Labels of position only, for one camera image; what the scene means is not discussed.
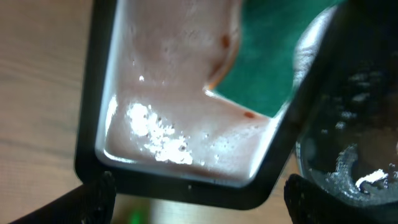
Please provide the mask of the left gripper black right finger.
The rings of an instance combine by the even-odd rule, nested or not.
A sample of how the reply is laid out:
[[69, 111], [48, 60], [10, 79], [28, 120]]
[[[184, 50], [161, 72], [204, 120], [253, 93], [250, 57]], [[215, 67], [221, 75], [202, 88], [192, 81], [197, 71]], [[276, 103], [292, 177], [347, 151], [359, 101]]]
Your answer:
[[354, 207], [297, 174], [285, 182], [284, 201], [293, 224], [397, 223], [396, 202]]

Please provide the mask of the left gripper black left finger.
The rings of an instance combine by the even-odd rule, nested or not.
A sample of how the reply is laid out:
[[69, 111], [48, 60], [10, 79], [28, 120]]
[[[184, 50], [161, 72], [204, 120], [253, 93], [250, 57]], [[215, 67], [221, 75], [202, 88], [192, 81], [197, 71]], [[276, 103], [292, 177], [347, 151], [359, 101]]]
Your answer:
[[11, 224], [110, 224], [116, 200], [116, 185], [110, 172], [71, 190], [49, 204]]

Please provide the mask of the green and yellow sponge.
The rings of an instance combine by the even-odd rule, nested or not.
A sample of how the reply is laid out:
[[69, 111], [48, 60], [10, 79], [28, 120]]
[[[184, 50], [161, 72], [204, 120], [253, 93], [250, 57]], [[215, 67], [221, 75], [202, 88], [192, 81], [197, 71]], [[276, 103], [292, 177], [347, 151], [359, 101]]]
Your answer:
[[335, 0], [244, 1], [239, 51], [215, 93], [275, 116], [294, 93], [297, 41], [317, 15], [335, 4]]

